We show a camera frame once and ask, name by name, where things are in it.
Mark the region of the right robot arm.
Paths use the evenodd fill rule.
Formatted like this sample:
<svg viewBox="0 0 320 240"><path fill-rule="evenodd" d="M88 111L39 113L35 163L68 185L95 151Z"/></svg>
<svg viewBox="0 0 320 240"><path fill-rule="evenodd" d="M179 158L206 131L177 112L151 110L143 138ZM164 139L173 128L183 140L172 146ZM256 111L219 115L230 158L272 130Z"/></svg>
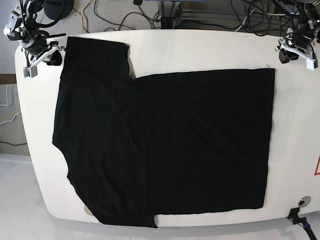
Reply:
<svg viewBox="0 0 320 240"><path fill-rule="evenodd" d="M52 22L37 22L38 12L45 8L53 8L56 16ZM68 14L66 0L19 0L10 13L3 34L10 41L19 42L26 58L26 66L30 68L37 60L48 66L59 66L62 63L59 42L47 43L52 36L45 29L53 27Z"/></svg>

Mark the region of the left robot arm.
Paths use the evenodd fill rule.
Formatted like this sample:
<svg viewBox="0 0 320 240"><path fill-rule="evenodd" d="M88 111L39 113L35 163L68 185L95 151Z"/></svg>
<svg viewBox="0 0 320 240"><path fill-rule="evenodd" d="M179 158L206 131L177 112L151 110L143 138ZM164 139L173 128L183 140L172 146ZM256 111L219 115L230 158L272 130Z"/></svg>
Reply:
<svg viewBox="0 0 320 240"><path fill-rule="evenodd" d="M274 6L289 17L292 26L275 48L279 60L286 64L302 58L309 70L320 65L316 45L320 43L320 2L318 0L277 0Z"/></svg>

